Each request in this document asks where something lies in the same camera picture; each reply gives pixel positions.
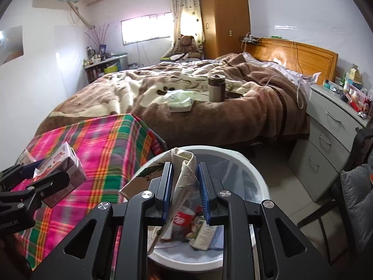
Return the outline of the patterned paper bag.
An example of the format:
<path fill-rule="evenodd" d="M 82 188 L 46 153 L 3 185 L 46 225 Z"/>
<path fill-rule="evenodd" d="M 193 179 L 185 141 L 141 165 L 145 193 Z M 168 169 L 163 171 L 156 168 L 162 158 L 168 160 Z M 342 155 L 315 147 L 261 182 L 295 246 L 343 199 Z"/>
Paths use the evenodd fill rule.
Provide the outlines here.
<path fill-rule="evenodd" d="M 150 185 L 150 176 L 142 176 L 141 173 L 148 168 L 155 166 L 159 167 L 165 162 L 170 162 L 173 166 L 173 183 L 169 217 L 166 224 L 158 228 L 160 232 L 153 235 L 151 242 L 148 244 L 148 254 L 153 253 L 155 246 L 172 224 L 177 211 L 181 209 L 181 206 L 184 204 L 188 196 L 191 193 L 199 192 L 199 181 L 196 177 L 197 158 L 195 157 L 195 154 L 188 151 L 186 147 L 175 147 L 174 149 L 153 157 L 151 160 L 140 166 L 130 181 L 119 191 L 119 194 L 129 200 L 139 192 L 148 189 Z"/>

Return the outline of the clear bottle red cap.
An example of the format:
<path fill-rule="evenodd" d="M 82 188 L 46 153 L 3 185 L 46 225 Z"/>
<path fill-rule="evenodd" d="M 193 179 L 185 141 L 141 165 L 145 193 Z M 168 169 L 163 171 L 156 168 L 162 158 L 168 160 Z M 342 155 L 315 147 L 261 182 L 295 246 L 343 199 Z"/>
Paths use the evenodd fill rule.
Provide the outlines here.
<path fill-rule="evenodd" d="M 187 233 L 190 231 L 192 220 L 195 216 L 195 211 L 182 206 L 172 221 L 172 240 L 184 240 Z"/>

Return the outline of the white yogurt cup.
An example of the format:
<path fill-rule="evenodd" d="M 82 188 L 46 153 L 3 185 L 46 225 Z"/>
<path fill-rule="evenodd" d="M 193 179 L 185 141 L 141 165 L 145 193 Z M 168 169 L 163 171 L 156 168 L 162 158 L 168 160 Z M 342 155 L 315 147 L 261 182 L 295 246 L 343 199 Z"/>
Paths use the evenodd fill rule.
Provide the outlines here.
<path fill-rule="evenodd" d="M 28 165 L 34 162 L 36 162 L 34 156 L 31 153 L 29 153 L 27 149 L 24 149 L 23 152 L 20 154 L 20 156 L 17 158 L 16 164 Z"/>

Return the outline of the grey cushioned chair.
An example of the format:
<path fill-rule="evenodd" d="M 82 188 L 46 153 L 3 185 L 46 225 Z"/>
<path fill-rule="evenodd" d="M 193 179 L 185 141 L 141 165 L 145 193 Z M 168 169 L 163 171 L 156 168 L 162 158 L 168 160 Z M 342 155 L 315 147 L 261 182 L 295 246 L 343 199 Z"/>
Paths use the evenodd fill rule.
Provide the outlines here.
<path fill-rule="evenodd" d="M 357 133 L 344 169 L 326 194 L 329 200 L 299 221 L 297 227 L 301 229 L 314 221 L 319 223 L 327 261 L 333 265 L 345 252 L 353 256 L 363 253 L 372 240 L 372 128 Z M 341 216 L 347 249 L 332 259 L 322 216 L 334 209 Z"/>

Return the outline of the green white small carton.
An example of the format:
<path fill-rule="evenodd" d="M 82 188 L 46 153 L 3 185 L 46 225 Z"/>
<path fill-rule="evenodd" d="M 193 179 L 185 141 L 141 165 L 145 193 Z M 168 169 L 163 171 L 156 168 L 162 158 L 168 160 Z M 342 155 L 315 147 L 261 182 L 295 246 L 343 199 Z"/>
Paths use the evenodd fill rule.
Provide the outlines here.
<path fill-rule="evenodd" d="M 196 250 L 207 251 L 217 230 L 217 226 L 210 226 L 206 221 L 202 221 L 194 238 L 189 241 L 189 245 Z"/>

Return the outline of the pink plaid tablecloth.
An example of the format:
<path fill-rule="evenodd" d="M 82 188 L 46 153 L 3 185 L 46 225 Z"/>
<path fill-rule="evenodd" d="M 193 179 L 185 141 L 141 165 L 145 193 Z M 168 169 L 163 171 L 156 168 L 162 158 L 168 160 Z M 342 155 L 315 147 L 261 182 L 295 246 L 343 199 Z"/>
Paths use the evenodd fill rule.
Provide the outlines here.
<path fill-rule="evenodd" d="M 43 133 L 27 150 L 40 160 L 64 142 L 74 149 L 87 179 L 56 207 L 43 205 L 34 215 L 34 227 L 16 234 L 33 269 L 95 205 L 121 202 L 120 189 L 140 166 L 166 150 L 164 140 L 132 114 L 89 119 Z"/>

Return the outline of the grey bedside drawer cabinet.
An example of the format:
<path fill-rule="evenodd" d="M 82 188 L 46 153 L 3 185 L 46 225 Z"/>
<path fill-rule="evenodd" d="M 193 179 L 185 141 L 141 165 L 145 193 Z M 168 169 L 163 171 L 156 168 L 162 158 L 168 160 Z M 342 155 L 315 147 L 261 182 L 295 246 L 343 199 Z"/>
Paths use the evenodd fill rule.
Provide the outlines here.
<path fill-rule="evenodd" d="M 369 121 L 359 117 L 337 93 L 321 85 L 311 87 L 307 114 L 309 136 L 297 142 L 288 165 L 316 202 L 339 177 L 357 132 L 366 128 Z"/>

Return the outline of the small cluttered shelf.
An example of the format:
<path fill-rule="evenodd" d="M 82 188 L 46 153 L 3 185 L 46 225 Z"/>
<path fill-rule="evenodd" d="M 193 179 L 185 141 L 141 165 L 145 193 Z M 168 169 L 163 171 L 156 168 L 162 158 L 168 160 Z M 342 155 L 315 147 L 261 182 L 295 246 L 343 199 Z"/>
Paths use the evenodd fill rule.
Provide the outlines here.
<path fill-rule="evenodd" d="M 83 69 L 90 83 L 109 73 L 129 69 L 127 53 L 97 54 L 92 46 L 87 47 L 87 59 L 83 60 Z"/>

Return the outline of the brown beige bed blanket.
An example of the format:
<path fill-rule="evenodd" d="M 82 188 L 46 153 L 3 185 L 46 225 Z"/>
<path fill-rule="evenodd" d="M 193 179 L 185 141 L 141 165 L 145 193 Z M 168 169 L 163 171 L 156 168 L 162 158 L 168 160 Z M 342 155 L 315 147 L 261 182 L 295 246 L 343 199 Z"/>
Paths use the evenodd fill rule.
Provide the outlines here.
<path fill-rule="evenodd" d="M 246 52 L 215 60 L 161 62 L 110 73 L 54 108 L 38 134 L 79 121 L 133 114 L 168 147 L 304 136 L 312 77 Z"/>

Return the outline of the white tissue pack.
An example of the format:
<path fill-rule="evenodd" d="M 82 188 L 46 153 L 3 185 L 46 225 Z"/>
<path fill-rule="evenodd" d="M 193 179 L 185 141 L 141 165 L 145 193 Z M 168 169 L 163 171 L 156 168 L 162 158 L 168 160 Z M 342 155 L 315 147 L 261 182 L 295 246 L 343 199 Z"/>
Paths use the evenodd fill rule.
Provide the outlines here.
<path fill-rule="evenodd" d="M 170 112 L 189 112 L 194 103 L 194 93 L 186 90 L 172 90 L 164 96 Z"/>

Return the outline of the vase with dry branches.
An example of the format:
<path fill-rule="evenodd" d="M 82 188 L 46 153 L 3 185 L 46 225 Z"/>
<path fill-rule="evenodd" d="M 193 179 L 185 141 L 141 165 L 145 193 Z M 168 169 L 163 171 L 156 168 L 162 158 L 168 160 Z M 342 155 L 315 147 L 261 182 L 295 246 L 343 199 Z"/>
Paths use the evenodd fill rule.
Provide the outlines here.
<path fill-rule="evenodd" d="M 100 25 L 98 27 L 92 26 L 92 28 L 85 33 L 90 41 L 98 48 L 98 54 L 100 56 L 104 56 L 106 54 L 106 41 L 109 27 L 109 23 L 104 23 L 104 25 Z"/>

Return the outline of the brown white thermos mug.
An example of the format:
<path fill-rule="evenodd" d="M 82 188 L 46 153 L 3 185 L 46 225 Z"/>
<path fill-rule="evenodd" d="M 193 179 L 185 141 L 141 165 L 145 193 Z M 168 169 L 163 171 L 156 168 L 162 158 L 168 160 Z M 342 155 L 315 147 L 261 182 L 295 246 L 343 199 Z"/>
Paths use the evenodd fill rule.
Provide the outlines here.
<path fill-rule="evenodd" d="M 208 76 L 209 100 L 211 102 L 224 102 L 226 83 L 224 75 Z"/>

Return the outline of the wooden headboard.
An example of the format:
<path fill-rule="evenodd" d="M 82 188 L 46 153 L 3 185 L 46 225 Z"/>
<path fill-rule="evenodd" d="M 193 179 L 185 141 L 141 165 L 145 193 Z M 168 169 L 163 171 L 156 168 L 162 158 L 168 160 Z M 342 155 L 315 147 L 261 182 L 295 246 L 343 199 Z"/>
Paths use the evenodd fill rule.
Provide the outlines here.
<path fill-rule="evenodd" d="M 319 72 L 319 85 L 325 80 L 335 80 L 338 54 L 321 47 L 278 38 L 261 38 L 247 44 L 245 51 L 259 61 L 272 61 L 304 75 Z"/>

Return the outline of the brown teddy bear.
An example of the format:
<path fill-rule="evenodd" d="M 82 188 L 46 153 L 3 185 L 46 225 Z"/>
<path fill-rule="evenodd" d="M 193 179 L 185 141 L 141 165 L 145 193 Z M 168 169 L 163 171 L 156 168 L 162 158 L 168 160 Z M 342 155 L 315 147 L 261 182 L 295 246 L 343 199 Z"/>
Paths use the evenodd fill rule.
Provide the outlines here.
<path fill-rule="evenodd" d="M 194 36 L 182 35 L 173 47 L 173 54 L 187 54 L 188 58 L 202 59 Z"/>

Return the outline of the patterned window curtain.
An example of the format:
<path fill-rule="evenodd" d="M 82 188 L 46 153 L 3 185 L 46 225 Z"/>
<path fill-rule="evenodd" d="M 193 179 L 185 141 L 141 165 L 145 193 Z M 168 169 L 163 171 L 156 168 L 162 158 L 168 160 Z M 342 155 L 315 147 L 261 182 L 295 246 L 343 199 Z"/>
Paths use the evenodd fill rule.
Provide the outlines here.
<path fill-rule="evenodd" d="M 171 0 L 174 42 L 183 35 L 192 35 L 199 51 L 205 42 L 200 0 Z"/>

